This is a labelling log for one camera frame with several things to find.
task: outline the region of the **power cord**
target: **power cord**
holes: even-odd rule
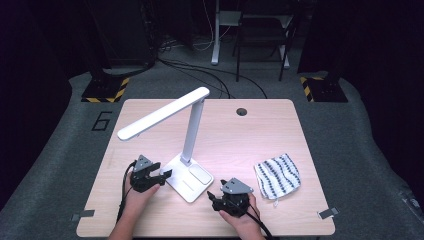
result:
[[[166,65],[168,67],[171,67],[171,68],[174,68],[174,69],[176,69],[178,71],[181,71],[184,74],[187,74],[190,77],[192,77],[192,78],[194,78],[194,79],[196,79],[196,80],[198,80],[198,81],[200,81],[200,82],[202,82],[202,83],[204,83],[204,84],[206,84],[206,85],[208,85],[208,86],[210,86],[212,88],[215,88],[215,89],[219,90],[221,93],[225,93],[228,96],[228,99],[230,99],[230,98],[234,98],[235,99],[235,97],[230,94],[227,85],[219,77],[217,77],[216,75],[214,75],[214,74],[212,74],[210,72],[207,72],[207,71],[202,70],[202,69],[197,69],[196,66],[189,65],[189,64],[177,64],[176,62],[171,62],[169,60],[163,60],[163,59],[160,59],[160,58],[158,58],[158,61],[160,61],[161,63],[163,63],[164,65]],[[195,76],[193,76],[193,75],[191,75],[191,74],[189,74],[187,72],[184,72],[182,70],[196,71],[196,72],[201,72],[201,73],[204,73],[206,75],[209,75],[212,78],[216,79],[218,82],[220,82],[221,89],[219,89],[219,88],[217,88],[217,87],[215,87],[215,86],[213,86],[213,85],[211,85],[211,84],[209,84],[209,83],[207,83],[207,82],[205,82],[205,81],[203,81],[203,80],[201,80],[201,79],[199,79],[199,78],[197,78],[197,77],[195,77]]]
[[[251,219],[253,219],[253,221],[255,221],[259,225],[259,227],[261,227],[264,230],[266,236],[268,237],[268,240],[273,240],[274,239],[274,237],[272,236],[271,232],[268,230],[268,228],[265,226],[265,224],[261,221],[261,218],[259,217],[259,214],[256,212],[255,208],[252,205],[249,204],[249,207],[251,207],[252,210],[255,212],[257,218],[255,216],[253,216],[252,214],[250,214],[248,211],[245,211],[244,209],[242,209],[241,207],[239,207],[237,204],[233,203],[232,201],[230,201],[230,200],[227,200],[227,201],[231,205],[233,205],[234,207],[236,207],[237,209],[239,209],[240,211],[242,211],[243,213],[245,213]]]
[[[182,67],[198,68],[198,69],[205,69],[205,70],[209,70],[209,71],[216,71],[216,72],[220,72],[220,73],[230,74],[230,75],[234,75],[234,76],[236,75],[233,72],[228,72],[228,71],[224,71],[224,70],[220,70],[220,69],[203,67],[203,66],[198,66],[198,65],[192,65],[192,64],[188,64],[188,63],[185,63],[185,62],[182,62],[182,61],[175,61],[175,60],[161,59],[161,58],[158,58],[158,61],[160,61],[162,63],[164,63],[164,62],[169,63],[170,65],[173,65],[174,67],[182,66]],[[256,83],[254,80],[252,80],[248,77],[245,77],[243,75],[239,75],[239,76],[241,78],[244,78],[244,79],[248,80],[249,82],[253,83],[262,92],[262,94],[264,95],[264,98],[268,99],[268,96],[266,95],[264,89],[261,86],[259,86],[258,83]]]
[[[118,211],[118,217],[116,219],[116,222],[119,221],[119,219],[122,216],[122,213],[124,212],[124,208],[125,208],[125,199],[127,198],[128,193],[131,191],[132,187],[125,193],[125,183],[127,181],[127,175],[128,175],[128,171],[130,170],[130,168],[134,167],[137,161],[134,161],[133,163],[131,163],[127,170],[125,170],[125,174],[124,174],[124,179],[122,181],[122,197],[121,197],[121,204],[119,205],[119,211]]]

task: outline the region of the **gray carpet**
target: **gray carpet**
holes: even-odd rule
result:
[[[330,207],[340,214],[334,218],[336,232],[322,239],[424,239],[424,225],[402,201],[399,192],[406,184],[390,169],[375,145],[367,112],[358,92],[341,80],[348,103],[309,103],[297,74],[302,39],[289,53],[291,68],[279,82],[278,62],[258,62],[253,50],[241,64],[242,78],[235,82],[233,43],[221,44],[220,63],[211,66],[212,48],[191,51],[173,47],[159,58],[202,66],[218,76],[235,98],[291,99],[297,109],[312,158]],[[122,73],[131,68],[115,69]],[[131,98],[178,98],[206,86],[208,98],[227,98],[215,78],[199,71],[181,71],[157,62],[155,66],[131,77],[122,99],[117,103],[81,102],[81,94],[91,76],[70,79],[73,96],[56,131],[36,163],[0,213],[0,239],[79,239],[73,213],[84,209],[103,154],[122,104]],[[92,131],[99,116],[109,119],[105,131]]]

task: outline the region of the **table top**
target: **table top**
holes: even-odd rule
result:
[[[105,237],[116,223],[126,168],[144,155],[165,166],[181,153],[190,108],[122,142],[117,132],[165,106],[173,99],[130,99],[121,110],[85,210],[80,237]],[[243,108],[245,116],[237,114]],[[254,165],[287,153],[299,170],[298,190],[274,201],[262,197]],[[332,218],[317,212],[328,209],[319,178],[293,102],[285,99],[206,99],[193,151],[195,159],[215,178],[207,189],[222,196],[221,179],[236,177],[254,189],[261,220],[274,236],[322,236],[335,231]],[[151,173],[156,176],[159,170]],[[150,200],[134,231],[135,237],[231,237],[236,232],[217,212],[206,192],[186,202],[168,184]]]

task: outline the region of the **human arm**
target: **human arm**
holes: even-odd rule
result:
[[[114,239],[132,239],[133,231],[137,220],[140,218],[141,213],[146,207],[149,199],[159,190],[160,185],[156,184],[145,192],[139,193],[130,188],[129,176],[126,179],[125,191],[128,192],[125,197],[125,208],[122,212],[121,218],[116,223],[114,229],[109,235],[110,240]]]
[[[250,215],[259,220],[260,212],[256,207],[256,197],[252,193],[248,193],[250,207],[247,210]],[[227,212],[220,210],[219,215],[229,223],[236,231],[242,240],[262,240],[265,237],[262,235],[261,228],[250,216],[244,214],[240,218],[233,217]]]

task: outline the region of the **white desk lamp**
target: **white desk lamp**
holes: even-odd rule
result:
[[[160,170],[160,174],[163,174],[172,169],[172,176],[166,181],[187,202],[194,202],[213,182],[213,176],[191,158],[197,130],[199,129],[204,99],[208,95],[209,89],[200,87],[118,132],[120,140],[128,141],[179,111],[192,106],[183,152],[174,157]]]

